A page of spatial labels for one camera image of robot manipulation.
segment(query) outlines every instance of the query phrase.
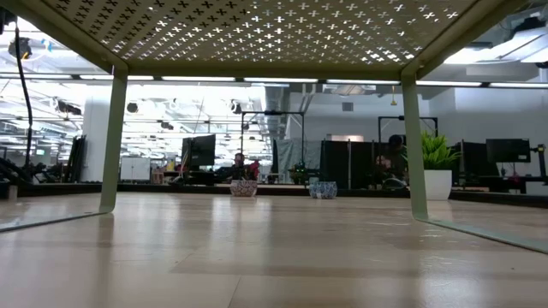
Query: black cable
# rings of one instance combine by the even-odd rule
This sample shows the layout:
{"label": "black cable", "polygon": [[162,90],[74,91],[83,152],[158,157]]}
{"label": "black cable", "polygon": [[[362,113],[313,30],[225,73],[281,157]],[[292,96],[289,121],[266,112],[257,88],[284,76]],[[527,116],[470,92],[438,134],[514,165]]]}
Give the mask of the black cable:
{"label": "black cable", "polygon": [[30,164],[31,155],[31,143],[33,141],[33,109],[31,108],[31,100],[28,97],[27,83],[25,82],[25,74],[23,73],[23,64],[21,63],[21,46],[19,43],[19,26],[15,21],[15,53],[17,55],[17,67],[19,68],[19,77],[21,78],[21,86],[23,87],[23,93],[25,94],[25,103],[27,103],[28,113],[28,131],[27,131],[27,154],[25,156],[25,170],[28,169]]}

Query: potted plant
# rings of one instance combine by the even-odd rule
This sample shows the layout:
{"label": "potted plant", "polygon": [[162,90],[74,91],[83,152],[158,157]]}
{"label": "potted plant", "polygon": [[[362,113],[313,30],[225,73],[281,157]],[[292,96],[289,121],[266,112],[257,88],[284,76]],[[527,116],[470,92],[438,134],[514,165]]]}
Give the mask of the potted plant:
{"label": "potted plant", "polygon": [[447,200],[453,186],[452,167],[461,156],[458,151],[447,147],[443,135],[434,136],[428,132],[421,135],[422,159],[425,166],[426,199]]}

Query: computer monitor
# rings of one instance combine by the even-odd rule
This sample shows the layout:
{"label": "computer monitor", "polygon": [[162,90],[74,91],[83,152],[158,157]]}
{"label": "computer monitor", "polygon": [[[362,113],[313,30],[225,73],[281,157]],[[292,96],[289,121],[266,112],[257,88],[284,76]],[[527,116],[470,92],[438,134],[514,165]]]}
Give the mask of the computer monitor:
{"label": "computer monitor", "polygon": [[529,139],[488,139],[487,159],[491,163],[530,163]]}
{"label": "computer monitor", "polygon": [[215,164],[215,134],[182,140],[182,157],[190,166],[212,166]]}

